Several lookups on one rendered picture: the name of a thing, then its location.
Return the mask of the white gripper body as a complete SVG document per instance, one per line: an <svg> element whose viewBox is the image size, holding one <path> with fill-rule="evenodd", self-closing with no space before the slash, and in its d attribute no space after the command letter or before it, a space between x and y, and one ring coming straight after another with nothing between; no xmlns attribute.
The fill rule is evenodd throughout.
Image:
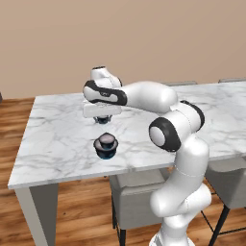
<svg viewBox="0 0 246 246"><path fill-rule="evenodd" d="M121 107L115 105L98 106L95 104L85 104L83 108L83 114L85 118L117 115L121 112Z"/></svg>

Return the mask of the small dark yogurt container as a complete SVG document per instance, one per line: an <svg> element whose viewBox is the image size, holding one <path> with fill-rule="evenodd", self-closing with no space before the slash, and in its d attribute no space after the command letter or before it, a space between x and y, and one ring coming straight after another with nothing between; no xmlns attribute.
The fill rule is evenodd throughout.
<svg viewBox="0 0 246 246"><path fill-rule="evenodd" d="M111 117L112 115L107 115L105 117L93 117L93 119L95 120L95 123L98 123L98 124L107 124L108 122L111 122Z"/></svg>

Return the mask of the large dark yogurt container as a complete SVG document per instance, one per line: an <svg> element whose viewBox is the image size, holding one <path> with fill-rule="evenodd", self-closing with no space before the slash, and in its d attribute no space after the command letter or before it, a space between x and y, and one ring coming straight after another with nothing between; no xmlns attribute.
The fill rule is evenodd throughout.
<svg viewBox="0 0 246 246"><path fill-rule="evenodd" d="M93 143L96 154L103 160L111 159L118 147L117 139L110 133L104 133L100 135Z"/></svg>

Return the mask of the white marble dining table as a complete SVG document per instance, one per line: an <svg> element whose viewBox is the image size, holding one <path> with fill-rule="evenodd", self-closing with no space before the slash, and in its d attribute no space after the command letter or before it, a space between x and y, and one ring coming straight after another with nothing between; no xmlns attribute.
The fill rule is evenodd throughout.
<svg viewBox="0 0 246 246"><path fill-rule="evenodd" d="M204 114L196 133L209 146L209 161L246 156L246 82L171 87L180 101ZM133 173L174 165L175 155L149 137L159 116L120 106L107 124L85 118L83 93L38 96L20 143L8 187L14 190L36 246L55 246L58 187L61 182ZM94 141L110 133L115 155L103 160Z"/></svg>

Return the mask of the grey upholstered stool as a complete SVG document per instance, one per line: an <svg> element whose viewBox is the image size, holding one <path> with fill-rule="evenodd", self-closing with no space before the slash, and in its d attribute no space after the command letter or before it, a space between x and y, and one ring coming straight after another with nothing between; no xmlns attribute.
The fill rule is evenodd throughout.
<svg viewBox="0 0 246 246"><path fill-rule="evenodd" d="M223 202L223 210L215 229L212 228L204 215L212 231L209 246L213 246L217 236L221 234L246 230L246 227L244 227L221 232L231 209L246 209L246 157L210 161L205 177L215 194Z"/></svg>
<svg viewBox="0 0 246 246"><path fill-rule="evenodd" d="M171 168L166 167L109 176L112 227L117 229L119 246L125 246L127 230L161 222L150 208L150 196L170 174Z"/></svg>

